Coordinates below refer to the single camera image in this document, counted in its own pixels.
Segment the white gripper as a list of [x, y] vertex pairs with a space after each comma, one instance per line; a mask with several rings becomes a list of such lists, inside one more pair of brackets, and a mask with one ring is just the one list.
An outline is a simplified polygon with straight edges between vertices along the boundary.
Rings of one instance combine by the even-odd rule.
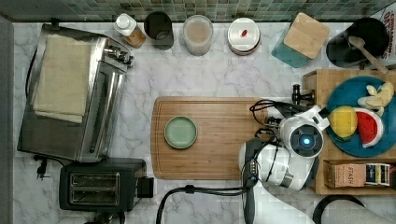
[[323, 131], [330, 126], [328, 111], [315, 105], [280, 122], [279, 136], [293, 155], [315, 158], [324, 145]]

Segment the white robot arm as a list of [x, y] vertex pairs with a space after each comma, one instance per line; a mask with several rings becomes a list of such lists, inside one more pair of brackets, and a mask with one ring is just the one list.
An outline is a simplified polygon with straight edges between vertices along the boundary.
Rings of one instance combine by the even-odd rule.
[[329, 112], [317, 105], [286, 115], [273, 140], [254, 137], [241, 146], [239, 169], [247, 186], [242, 195], [246, 224], [315, 224], [297, 208], [269, 193], [265, 184], [302, 190], [314, 179]]

